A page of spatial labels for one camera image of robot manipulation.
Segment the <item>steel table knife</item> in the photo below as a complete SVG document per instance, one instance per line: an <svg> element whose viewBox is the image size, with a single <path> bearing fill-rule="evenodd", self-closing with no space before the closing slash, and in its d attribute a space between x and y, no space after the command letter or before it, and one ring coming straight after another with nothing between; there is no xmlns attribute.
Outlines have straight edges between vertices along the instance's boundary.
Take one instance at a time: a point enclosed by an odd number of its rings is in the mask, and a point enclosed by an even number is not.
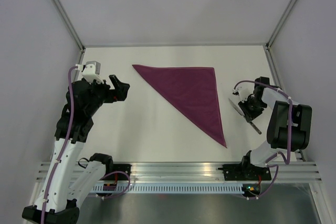
<svg viewBox="0 0 336 224"><path fill-rule="evenodd" d="M248 122L247 121L247 119L245 118L245 115L244 115L244 113L242 112L242 110L241 109L239 109L238 108L238 106L230 99L230 98L228 98L228 100L229 100L229 103L231 104L231 106L235 109L235 111L240 115L240 116L242 116L244 119L245 119L245 121L259 134L259 135L261 135L262 134L262 132L261 132L261 130L252 122L252 121L250 121L250 122Z"/></svg>

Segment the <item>purple cloth napkin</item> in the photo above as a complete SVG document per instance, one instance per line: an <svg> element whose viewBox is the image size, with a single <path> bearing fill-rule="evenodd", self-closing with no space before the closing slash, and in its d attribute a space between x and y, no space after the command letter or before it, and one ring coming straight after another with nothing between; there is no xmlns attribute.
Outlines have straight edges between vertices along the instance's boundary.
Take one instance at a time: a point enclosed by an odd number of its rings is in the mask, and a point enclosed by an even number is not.
<svg viewBox="0 0 336 224"><path fill-rule="evenodd" d="M149 67L134 70L200 130L226 147L213 67Z"/></svg>

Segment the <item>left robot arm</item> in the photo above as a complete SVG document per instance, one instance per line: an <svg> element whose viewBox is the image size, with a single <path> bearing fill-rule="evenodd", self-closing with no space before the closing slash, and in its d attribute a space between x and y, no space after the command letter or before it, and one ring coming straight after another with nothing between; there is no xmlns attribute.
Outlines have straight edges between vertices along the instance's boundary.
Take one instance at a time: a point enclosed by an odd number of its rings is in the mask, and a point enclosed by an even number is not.
<svg viewBox="0 0 336 224"><path fill-rule="evenodd" d="M105 103L124 101L130 85L110 75L106 81L81 79L71 82L66 93L67 104L57 122L54 153L36 201L24 208L22 218L31 223L76 223L80 208L94 185L114 176L112 156L95 153L76 179L71 178L89 132L93 115Z"/></svg>

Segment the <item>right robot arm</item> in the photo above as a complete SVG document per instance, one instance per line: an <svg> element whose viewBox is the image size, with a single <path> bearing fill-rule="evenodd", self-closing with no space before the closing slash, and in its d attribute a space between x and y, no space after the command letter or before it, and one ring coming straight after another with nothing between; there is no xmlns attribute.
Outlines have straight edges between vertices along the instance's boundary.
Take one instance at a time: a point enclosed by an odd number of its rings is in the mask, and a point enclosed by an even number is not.
<svg viewBox="0 0 336 224"><path fill-rule="evenodd" d="M248 93L242 87L244 81L235 84L233 95L239 97L236 104L247 123L271 109L265 141L256 149L248 151L234 171L245 179L256 179L269 174L270 163L281 157L290 164L291 153L305 149L310 140L312 107L294 101L280 87L270 84L267 77L254 80L254 90Z"/></svg>

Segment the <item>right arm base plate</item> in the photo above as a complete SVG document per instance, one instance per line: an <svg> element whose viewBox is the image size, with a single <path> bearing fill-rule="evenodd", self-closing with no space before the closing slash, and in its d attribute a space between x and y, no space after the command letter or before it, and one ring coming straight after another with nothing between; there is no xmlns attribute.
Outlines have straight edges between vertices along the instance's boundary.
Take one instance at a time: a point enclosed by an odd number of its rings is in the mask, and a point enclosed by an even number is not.
<svg viewBox="0 0 336 224"><path fill-rule="evenodd" d="M226 164L219 168L223 172L225 181L252 181L257 182L271 181L270 169L266 167L258 167L248 165L244 167L242 164Z"/></svg>

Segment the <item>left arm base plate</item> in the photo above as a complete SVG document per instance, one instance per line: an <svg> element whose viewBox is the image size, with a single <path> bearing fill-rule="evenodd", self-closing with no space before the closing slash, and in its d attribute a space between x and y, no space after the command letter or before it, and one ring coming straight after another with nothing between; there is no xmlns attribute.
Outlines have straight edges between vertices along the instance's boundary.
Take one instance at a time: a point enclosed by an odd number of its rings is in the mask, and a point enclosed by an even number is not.
<svg viewBox="0 0 336 224"><path fill-rule="evenodd" d="M125 172L128 175L131 175L131 164L114 164L113 166L113 172L120 171ZM127 181L127 177L124 174L116 173L113 175L110 175L108 180L110 181Z"/></svg>

